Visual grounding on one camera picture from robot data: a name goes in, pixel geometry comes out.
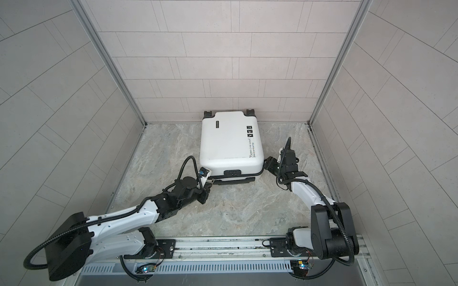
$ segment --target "back wall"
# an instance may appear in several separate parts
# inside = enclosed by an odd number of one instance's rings
[[[359,1],[81,0],[147,122],[307,121]]]

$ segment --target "marble floor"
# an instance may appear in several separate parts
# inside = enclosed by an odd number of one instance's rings
[[[307,132],[300,123],[259,123],[264,157],[277,157],[289,136],[299,158],[299,170],[329,196],[329,190]],[[177,177],[184,159],[193,155],[199,165],[201,124],[147,126],[110,211],[137,205],[159,194]],[[183,176],[194,177],[192,163]],[[195,201],[167,220],[151,225],[157,237],[284,235],[288,228],[310,226],[310,211],[298,196],[275,184],[263,172],[255,182],[214,185],[206,204]]]

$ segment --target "tiled wall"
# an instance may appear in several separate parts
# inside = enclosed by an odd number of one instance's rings
[[[141,130],[67,0],[0,1],[1,285],[51,284],[22,261],[105,211]]]
[[[457,19],[374,0],[313,125],[386,285],[458,282]]]
[[[82,0],[148,122],[306,121],[359,1]]]

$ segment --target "robotic arm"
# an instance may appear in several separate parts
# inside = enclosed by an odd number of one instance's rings
[[[311,227],[289,229],[286,243],[292,255],[312,250],[320,259],[332,258],[330,265],[319,275],[297,277],[313,279],[330,269],[334,261],[352,265],[359,246],[349,207],[323,195],[304,172],[298,171],[299,160],[290,146],[291,138],[288,138],[286,146],[280,150],[278,161],[273,157],[267,158],[264,169],[274,174],[277,184],[286,185],[311,210]],[[181,178],[190,159],[194,163],[196,178]],[[207,181],[210,175],[211,170],[206,168],[198,171],[195,158],[189,156],[174,183],[163,189],[162,193],[144,198],[135,207],[100,216],[85,217],[82,212],[71,215],[50,239],[29,253],[24,259],[24,267],[29,270],[48,268],[49,279],[58,281],[76,273],[85,264],[119,256],[129,276],[137,281],[146,281],[151,276],[132,274],[125,267],[123,258],[145,259],[157,253],[161,258],[161,251],[165,255],[147,226],[176,215],[181,208],[195,200],[205,204],[212,187],[212,182]],[[333,220],[337,227],[331,228],[329,220]],[[34,255],[43,248],[47,264],[32,264]],[[339,258],[343,256],[349,256],[349,260]]]

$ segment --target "white suitcase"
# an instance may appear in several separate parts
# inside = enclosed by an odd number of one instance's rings
[[[254,109],[205,112],[200,164],[210,169],[214,184],[248,183],[261,175],[264,164]]]

